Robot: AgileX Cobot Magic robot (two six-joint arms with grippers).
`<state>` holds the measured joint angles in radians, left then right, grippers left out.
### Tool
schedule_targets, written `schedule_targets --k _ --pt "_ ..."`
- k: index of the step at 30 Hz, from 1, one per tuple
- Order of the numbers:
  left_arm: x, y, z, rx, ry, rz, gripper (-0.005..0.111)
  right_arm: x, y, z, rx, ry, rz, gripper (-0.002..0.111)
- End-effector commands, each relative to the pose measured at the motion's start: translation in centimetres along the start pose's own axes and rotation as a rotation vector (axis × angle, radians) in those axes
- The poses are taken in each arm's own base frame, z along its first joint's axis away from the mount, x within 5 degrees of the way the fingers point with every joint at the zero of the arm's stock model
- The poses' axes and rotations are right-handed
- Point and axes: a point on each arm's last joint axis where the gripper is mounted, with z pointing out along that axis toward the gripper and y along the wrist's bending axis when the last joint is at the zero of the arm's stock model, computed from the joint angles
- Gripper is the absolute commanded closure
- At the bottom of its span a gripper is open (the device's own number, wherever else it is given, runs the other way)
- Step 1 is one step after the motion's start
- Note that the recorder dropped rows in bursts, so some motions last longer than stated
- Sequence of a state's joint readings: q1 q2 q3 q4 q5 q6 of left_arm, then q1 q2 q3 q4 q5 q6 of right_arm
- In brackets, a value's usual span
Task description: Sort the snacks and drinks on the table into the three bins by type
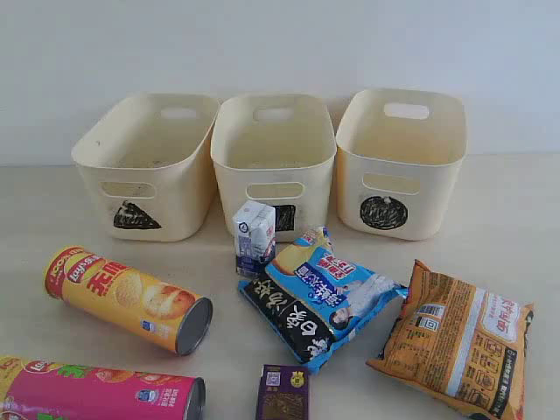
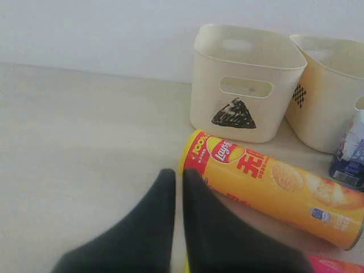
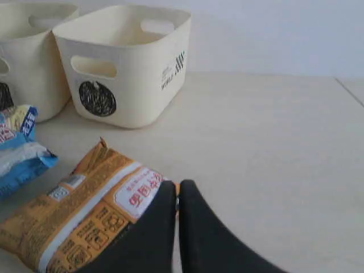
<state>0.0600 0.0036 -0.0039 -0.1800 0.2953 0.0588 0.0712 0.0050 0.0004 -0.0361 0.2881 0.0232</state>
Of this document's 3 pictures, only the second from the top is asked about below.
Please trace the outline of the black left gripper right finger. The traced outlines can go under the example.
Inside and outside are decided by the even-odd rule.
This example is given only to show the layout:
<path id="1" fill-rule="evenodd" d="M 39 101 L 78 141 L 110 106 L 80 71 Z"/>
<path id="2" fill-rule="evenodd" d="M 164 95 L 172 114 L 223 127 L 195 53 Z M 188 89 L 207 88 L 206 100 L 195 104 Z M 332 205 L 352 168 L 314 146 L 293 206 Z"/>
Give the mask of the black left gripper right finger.
<path id="1" fill-rule="evenodd" d="M 313 272 L 301 252 L 239 219 L 196 169 L 183 172 L 184 233 L 190 272 Z"/>

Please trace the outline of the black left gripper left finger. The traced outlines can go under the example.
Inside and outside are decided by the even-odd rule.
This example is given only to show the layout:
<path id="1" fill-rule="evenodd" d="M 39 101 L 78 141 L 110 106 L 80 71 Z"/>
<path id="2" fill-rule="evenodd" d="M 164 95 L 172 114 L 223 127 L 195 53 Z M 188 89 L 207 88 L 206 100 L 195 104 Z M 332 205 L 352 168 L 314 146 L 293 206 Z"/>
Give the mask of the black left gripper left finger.
<path id="1" fill-rule="evenodd" d="M 65 253 L 53 272 L 169 272 L 176 175 L 162 169 L 131 210 L 109 230 Z"/>

